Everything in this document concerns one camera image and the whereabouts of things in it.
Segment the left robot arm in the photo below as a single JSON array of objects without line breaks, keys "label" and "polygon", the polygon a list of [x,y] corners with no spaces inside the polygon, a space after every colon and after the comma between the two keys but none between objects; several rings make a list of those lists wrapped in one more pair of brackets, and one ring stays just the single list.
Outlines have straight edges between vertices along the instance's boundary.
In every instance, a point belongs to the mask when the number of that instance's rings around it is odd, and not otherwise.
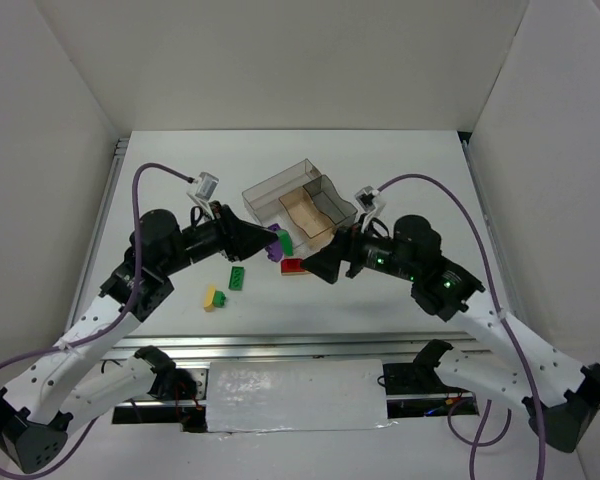
[{"label": "left robot arm", "polygon": [[192,400],[197,383],[162,350],[145,346],[100,375],[88,373],[142,325],[173,292],[171,275],[214,254],[236,262],[276,241],[274,232],[239,219],[217,201],[203,223],[180,228],[168,210],[145,213],[123,262],[79,320],[21,375],[0,387],[0,449],[17,478],[50,470],[69,437],[137,396]]}]

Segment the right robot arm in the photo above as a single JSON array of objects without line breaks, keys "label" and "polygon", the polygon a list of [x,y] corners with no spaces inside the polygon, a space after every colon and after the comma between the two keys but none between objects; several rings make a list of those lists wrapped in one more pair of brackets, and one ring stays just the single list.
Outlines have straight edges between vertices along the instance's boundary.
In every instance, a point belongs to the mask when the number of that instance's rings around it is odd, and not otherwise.
[{"label": "right robot arm", "polygon": [[512,314],[498,315],[482,283],[443,256],[441,237],[424,217],[399,218],[390,237],[366,233],[358,224],[340,228],[301,266],[333,284],[343,262],[349,278],[367,268],[410,281],[411,296],[425,313],[471,335],[508,364],[499,368],[434,340],[415,359],[426,379],[499,401],[526,417],[550,447],[576,449],[600,410],[600,364],[586,366]]}]

